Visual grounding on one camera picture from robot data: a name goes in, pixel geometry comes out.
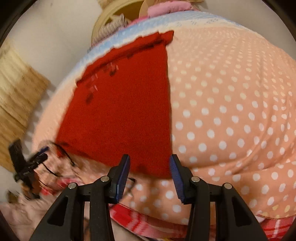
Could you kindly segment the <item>polka dot bed quilt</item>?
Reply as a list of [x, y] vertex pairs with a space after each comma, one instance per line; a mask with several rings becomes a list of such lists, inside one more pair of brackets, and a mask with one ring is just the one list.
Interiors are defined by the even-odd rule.
[[54, 139], [86, 66], [140, 36], [174, 31], [167, 47], [172, 150], [208, 183], [231, 183], [265, 218], [295, 216], [295, 60], [264, 37], [207, 13], [145, 20], [94, 47], [57, 89], [33, 149]]

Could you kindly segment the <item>cream wooden headboard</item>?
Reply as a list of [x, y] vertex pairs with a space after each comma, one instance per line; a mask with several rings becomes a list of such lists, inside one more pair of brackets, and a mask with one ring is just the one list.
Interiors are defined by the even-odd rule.
[[102, 13], [94, 24], [91, 47], [145, 16], [147, 1], [98, 1]]

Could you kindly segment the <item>red knitted embroidered sweater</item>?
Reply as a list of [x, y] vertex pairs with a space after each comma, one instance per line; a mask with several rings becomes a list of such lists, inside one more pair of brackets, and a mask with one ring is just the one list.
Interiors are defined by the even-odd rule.
[[114, 48], [77, 81], [56, 136], [71, 154], [130, 171], [170, 177], [171, 101], [166, 46], [174, 32], [153, 33]]

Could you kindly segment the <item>striped pillow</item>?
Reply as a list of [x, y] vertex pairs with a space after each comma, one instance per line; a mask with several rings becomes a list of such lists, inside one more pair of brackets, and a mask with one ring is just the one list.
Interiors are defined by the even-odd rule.
[[103, 25], [102, 27], [98, 27], [93, 31], [91, 46], [95, 46], [104, 39], [110, 37], [117, 31], [125, 28], [128, 25], [128, 21], [125, 18], [124, 14], [116, 16], [114, 20], [110, 23]]

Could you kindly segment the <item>red plaid bed sheet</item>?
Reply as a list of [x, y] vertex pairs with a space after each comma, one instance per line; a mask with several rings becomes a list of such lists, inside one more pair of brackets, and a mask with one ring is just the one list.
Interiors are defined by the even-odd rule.
[[[281, 240], [295, 219], [295, 177], [284, 171], [213, 176], [211, 184], [229, 181], [243, 195], [269, 240]], [[140, 178], [119, 204], [110, 207], [111, 218], [124, 228], [151, 238], [184, 238], [189, 220], [173, 190], [173, 181]]]

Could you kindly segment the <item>pink pillow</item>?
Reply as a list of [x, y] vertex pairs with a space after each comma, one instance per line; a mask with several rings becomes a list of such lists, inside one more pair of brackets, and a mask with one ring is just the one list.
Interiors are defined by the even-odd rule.
[[191, 3], [187, 1], [165, 1], [153, 6], [149, 6], [147, 9], [147, 16], [153, 18], [156, 16], [166, 15], [170, 13], [176, 13], [180, 11], [197, 11]]

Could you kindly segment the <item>beige side curtain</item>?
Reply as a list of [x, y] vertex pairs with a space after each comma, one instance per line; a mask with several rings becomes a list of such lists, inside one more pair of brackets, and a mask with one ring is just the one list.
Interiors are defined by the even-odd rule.
[[30, 115], [50, 81], [25, 63], [9, 42], [1, 46], [0, 73], [1, 166], [14, 172], [8, 146], [25, 135]]

